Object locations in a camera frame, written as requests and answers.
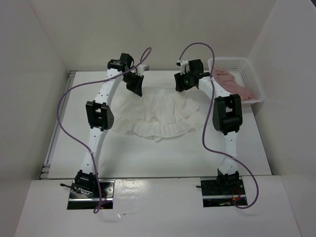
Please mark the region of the white skirt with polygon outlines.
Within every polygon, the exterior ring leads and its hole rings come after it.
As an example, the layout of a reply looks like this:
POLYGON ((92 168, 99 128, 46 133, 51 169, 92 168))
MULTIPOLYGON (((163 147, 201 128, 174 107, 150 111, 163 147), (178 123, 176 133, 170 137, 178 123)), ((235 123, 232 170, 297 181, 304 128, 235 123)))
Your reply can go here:
POLYGON ((197 131, 205 122, 199 102, 189 93, 172 88, 145 87, 142 96, 115 96, 111 108, 113 131, 156 142, 197 131))

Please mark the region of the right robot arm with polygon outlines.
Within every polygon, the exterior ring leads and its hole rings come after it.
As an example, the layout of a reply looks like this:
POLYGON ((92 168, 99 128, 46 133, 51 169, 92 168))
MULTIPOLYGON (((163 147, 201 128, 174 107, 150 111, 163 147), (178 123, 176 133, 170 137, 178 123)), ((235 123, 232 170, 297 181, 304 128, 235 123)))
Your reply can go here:
POLYGON ((216 188, 222 194, 229 193, 238 184, 239 172, 234 156, 236 153, 237 133, 242 125, 241 98, 238 94, 230 94, 215 80, 215 72, 205 72, 200 59, 181 60, 176 63, 180 72, 175 74, 176 91, 182 92, 193 87, 201 90, 210 99, 210 106, 202 132, 202 144, 212 153, 223 155, 224 158, 217 169, 216 188), (216 131, 225 138, 225 151, 211 149, 206 146, 206 127, 212 118, 216 131))

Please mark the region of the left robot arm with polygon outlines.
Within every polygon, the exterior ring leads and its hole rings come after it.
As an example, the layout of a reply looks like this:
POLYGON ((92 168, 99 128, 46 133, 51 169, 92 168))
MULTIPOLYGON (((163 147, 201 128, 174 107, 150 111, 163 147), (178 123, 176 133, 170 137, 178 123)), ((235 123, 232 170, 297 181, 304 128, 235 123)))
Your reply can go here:
POLYGON ((111 111, 111 102, 116 89, 123 81, 126 88, 142 96, 143 73, 149 70, 146 64, 133 66, 133 58, 126 53, 119 59, 112 59, 107 65, 106 81, 92 101, 87 101, 85 108, 90 127, 89 142, 84 161, 75 177, 75 188, 86 197, 101 195, 98 186, 98 161, 103 142, 108 130, 114 125, 115 117, 111 111))

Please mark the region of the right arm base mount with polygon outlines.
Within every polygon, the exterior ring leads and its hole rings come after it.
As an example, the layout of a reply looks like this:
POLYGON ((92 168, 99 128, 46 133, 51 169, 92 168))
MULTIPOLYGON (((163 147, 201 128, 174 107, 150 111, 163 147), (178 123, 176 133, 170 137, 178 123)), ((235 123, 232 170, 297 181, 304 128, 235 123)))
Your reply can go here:
POLYGON ((242 179, 237 184, 221 191, 215 178, 201 179, 196 186, 201 190, 203 207, 247 206, 247 198, 242 179))

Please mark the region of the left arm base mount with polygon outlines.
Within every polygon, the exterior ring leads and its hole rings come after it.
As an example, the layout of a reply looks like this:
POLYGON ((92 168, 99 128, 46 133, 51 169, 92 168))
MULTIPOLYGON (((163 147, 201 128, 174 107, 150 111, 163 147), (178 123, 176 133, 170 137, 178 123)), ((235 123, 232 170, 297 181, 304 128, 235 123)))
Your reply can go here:
MULTIPOLYGON (((101 180, 101 207, 100 209, 112 209, 114 199, 114 180, 101 180)), ((99 203, 98 188, 93 193, 92 191, 85 191, 82 188, 77 188, 75 182, 72 182, 72 188, 69 192, 68 210, 93 210, 99 203)))

